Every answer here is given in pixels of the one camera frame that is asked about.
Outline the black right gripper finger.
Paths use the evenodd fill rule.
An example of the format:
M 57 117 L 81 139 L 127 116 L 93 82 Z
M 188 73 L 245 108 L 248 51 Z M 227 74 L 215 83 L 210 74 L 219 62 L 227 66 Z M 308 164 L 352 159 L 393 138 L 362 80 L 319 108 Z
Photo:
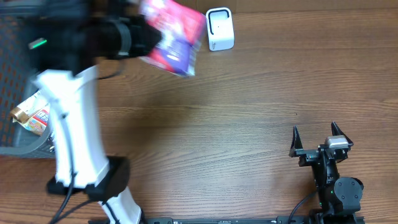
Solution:
M 338 127 L 334 121 L 331 122 L 331 132 L 333 136 L 344 136 L 348 144 L 353 145 L 353 141 Z
M 291 148 L 291 150 L 293 150 L 293 149 L 294 150 L 302 150 L 303 149 L 299 131 L 296 126 L 293 127 L 293 138 L 292 138 L 292 143 L 291 143 L 290 148 Z

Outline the red purple pad package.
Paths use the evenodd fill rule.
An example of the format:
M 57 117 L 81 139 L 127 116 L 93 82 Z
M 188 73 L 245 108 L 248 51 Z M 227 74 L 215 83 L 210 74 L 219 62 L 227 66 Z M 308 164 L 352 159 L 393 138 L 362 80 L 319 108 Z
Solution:
M 173 0 L 144 0 L 139 12 L 162 36 L 141 60 L 180 77 L 193 77 L 206 28 L 205 15 Z

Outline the white tube gold cap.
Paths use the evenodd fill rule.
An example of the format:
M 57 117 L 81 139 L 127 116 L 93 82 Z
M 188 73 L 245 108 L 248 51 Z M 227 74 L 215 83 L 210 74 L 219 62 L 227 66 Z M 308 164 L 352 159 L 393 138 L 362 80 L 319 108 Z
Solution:
M 46 105 L 47 100 L 45 99 L 41 90 L 38 90 L 32 96 L 28 97 L 28 99 L 24 100 L 14 109 L 12 109 L 10 115 L 16 121 L 24 124 L 29 120 L 30 117 L 35 115 Z

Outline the yellow snack bag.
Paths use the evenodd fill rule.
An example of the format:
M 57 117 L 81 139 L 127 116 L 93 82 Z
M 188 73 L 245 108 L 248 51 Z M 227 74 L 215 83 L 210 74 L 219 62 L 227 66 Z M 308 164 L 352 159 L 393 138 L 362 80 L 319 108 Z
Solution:
M 49 121 L 50 106 L 45 106 L 40 111 L 36 112 L 35 115 L 31 116 L 25 123 L 22 123 L 24 129 L 41 136 Z

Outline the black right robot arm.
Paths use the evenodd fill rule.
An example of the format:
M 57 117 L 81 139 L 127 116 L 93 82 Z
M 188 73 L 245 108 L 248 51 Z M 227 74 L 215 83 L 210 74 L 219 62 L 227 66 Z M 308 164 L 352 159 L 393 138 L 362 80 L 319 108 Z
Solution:
M 364 185 L 354 177 L 340 176 L 337 163 L 348 158 L 353 141 L 331 123 L 331 136 L 316 149 L 304 149 L 296 126 L 292 130 L 290 157 L 298 157 L 300 167 L 310 166 L 315 181 L 315 194 L 320 208 L 309 214 L 310 223 L 357 223 L 355 213 L 360 211 Z

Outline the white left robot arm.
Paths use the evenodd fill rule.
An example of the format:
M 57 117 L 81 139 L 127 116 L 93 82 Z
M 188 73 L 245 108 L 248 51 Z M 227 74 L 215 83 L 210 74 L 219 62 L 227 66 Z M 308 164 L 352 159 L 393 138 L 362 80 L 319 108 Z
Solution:
M 27 21 L 27 46 L 37 86 L 50 104 L 56 173 L 51 194 L 69 200 L 83 192 L 101 205 L 108 223 L 145 222 L 128 187 L 125 157 L 107 156 L 100 133 L 95 58 L 124 62 L 147 55 L 161 34 L 142 16 L 129 16 L 128 1 L 110 1 L 93 15 L 90 1 L 45 1 Z

